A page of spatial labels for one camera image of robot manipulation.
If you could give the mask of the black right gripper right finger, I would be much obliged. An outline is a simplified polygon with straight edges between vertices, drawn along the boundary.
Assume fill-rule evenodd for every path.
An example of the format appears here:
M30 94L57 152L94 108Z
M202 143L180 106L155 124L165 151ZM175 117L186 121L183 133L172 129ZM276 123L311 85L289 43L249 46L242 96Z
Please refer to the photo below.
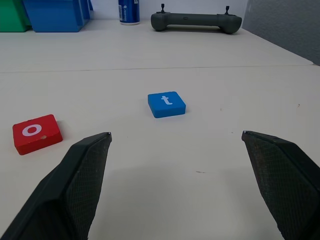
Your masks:
M320 167L295 143L244 131L260 194L284 240L320 240Z

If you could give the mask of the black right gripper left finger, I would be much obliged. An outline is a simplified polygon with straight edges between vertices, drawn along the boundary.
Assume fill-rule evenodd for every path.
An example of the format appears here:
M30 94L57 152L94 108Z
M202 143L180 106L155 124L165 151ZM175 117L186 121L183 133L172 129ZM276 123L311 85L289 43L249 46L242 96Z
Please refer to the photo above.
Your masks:
M88 240L111 142L111 133L102 132L73 144L0 240Z

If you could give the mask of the red letter o block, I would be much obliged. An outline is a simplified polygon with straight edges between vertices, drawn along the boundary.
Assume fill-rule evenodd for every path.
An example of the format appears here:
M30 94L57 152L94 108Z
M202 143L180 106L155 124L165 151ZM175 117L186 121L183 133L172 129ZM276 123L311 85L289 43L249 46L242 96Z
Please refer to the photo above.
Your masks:
M53 114L14 124L12 132L14 146L22 156L63 141Z

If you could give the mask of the blue letter t block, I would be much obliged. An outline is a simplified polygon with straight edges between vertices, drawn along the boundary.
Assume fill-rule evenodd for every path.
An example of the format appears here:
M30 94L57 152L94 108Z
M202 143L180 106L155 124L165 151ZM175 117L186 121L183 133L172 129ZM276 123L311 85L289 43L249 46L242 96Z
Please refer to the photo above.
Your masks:
M186 113L187 106L176 91L149 94L147 102L155 118L178 116Z

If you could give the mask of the blue plastic storage bin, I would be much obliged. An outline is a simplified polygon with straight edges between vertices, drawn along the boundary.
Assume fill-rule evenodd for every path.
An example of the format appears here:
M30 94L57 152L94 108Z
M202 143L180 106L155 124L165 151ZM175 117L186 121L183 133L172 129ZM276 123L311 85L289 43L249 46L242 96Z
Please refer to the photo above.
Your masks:
M22 0L37 33L76 33L93 17L91 0Z

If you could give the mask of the grey handheld remote controller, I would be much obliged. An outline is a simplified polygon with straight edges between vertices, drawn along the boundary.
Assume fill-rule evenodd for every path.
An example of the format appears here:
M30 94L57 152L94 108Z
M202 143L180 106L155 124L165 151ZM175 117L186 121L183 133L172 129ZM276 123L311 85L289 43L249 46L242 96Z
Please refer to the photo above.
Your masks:
M241 25L242 18L229 14L229 6L223 14L195 14L195 13L172 13L164 10L165 4L161 4L161 11L151 15L151 26L157 32L165 31L169 25L182 26L209 26L218 27L223 33L232 35Z

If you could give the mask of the green plastic storage bin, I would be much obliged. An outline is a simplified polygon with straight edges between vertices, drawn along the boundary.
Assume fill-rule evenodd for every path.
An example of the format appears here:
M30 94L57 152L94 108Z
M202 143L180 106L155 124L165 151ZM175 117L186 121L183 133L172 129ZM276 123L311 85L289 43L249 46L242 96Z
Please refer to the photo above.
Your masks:
M31 29L22 0L0 0L0 33L23 33Z

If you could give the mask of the blue drink can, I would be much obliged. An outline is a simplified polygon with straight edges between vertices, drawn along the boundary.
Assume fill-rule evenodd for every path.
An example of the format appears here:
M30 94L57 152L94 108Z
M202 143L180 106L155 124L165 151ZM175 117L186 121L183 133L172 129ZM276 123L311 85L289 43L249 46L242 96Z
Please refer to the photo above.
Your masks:
M140 23L140 1L118 0L119 21L122 25Z

